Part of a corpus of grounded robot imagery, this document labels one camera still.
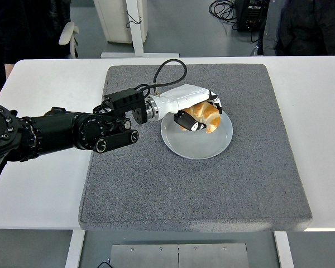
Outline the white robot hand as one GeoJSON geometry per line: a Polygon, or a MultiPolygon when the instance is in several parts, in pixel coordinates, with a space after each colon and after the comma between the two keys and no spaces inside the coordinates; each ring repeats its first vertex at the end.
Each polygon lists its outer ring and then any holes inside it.
{"type": "Polygon", "coordinates": [[[174,122],[182,130],[214,132],[221,121],[222,105],[218,96],[209,89],[185,84],[151,96],[153,109],[150,120],[158,121],[168,113],[173,114],[174,122]]]}

